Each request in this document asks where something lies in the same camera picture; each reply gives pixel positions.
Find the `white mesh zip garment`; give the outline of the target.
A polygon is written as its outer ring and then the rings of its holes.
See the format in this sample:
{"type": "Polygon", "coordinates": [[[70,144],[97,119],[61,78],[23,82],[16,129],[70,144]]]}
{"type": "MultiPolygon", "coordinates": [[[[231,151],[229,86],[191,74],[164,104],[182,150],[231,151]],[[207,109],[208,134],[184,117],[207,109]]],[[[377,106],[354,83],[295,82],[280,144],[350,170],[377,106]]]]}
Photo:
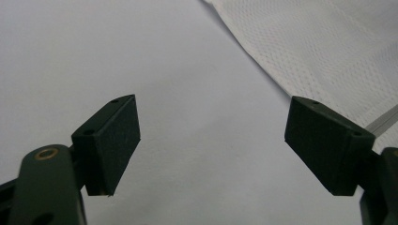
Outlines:
{"type": "Polygon", "coordinates": [[[290,96],[398,147],[398,0],[205,0],[290,96]]]}

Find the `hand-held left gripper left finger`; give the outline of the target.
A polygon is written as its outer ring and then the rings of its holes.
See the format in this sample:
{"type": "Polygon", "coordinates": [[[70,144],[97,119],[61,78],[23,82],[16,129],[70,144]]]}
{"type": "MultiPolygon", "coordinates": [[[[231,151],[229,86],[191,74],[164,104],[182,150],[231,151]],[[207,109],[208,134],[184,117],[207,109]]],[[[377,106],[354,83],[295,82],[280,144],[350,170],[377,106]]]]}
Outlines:
{"type": "Polygon", "coordinates": [[[90,196],[114,195],[141,133],[135,95],[111,100],[71,135],[90,196]]]}

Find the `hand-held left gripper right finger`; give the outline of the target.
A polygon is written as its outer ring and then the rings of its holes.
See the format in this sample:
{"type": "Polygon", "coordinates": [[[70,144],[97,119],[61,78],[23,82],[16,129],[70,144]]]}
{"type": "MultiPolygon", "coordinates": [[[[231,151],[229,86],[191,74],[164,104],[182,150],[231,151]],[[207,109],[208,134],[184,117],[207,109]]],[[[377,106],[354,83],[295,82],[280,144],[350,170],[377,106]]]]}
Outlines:
{"type": "Polygon", "coordinates": [[[327,191],[351,196],[375,135],[318,101],[293,96],[284,139],[327,191]]]}

